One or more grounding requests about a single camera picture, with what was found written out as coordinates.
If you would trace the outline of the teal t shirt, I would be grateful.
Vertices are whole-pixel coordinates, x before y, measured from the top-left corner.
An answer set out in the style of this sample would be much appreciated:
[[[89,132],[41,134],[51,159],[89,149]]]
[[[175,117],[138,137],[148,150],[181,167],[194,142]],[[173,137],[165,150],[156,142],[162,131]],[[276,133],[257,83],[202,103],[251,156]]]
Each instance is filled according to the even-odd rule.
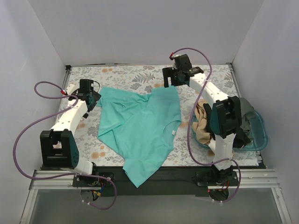
[[[97,138],[124,159],[123,170],[138,188],[174,149],[182,118],[176,87],[154,88],[141,95],[103,87]]]

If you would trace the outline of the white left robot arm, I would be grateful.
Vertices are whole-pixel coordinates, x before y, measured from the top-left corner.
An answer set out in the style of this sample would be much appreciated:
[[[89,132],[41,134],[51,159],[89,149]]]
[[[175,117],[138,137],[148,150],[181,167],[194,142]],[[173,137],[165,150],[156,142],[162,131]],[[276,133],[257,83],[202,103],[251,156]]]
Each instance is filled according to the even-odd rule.
[[[75,142],[74,134],[82,118],[94,109],[101,95],[94,90],[95,81],[80,79],[79,87],[70,84],[61,90],[68,98],[67,111],[56,124],[40,134],[43,165],[75,173],[83,173],[83,181],[90,187],[99,183],[99,174],[93,171],[93,163],[83,160]]]

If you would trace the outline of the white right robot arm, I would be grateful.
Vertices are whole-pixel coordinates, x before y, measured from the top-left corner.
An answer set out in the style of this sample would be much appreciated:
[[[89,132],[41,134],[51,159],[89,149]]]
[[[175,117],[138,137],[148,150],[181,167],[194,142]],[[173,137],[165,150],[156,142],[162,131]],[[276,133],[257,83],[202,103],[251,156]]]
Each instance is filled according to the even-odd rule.
[[[162,69],[164,87],[187,85],[199,91],[199,97],[203,97],[211,107],[208,123],[215,139],[208,146],[214,153],[210,166],[217,168],[211,179],[220,186],[228,180],[225,170],[232,167],[233,142],[242,124],[240,100],[237,96],[230,97],[211,83],[200,67],[192,66],[187,54],[171,53],[170,59],[173,65]]]

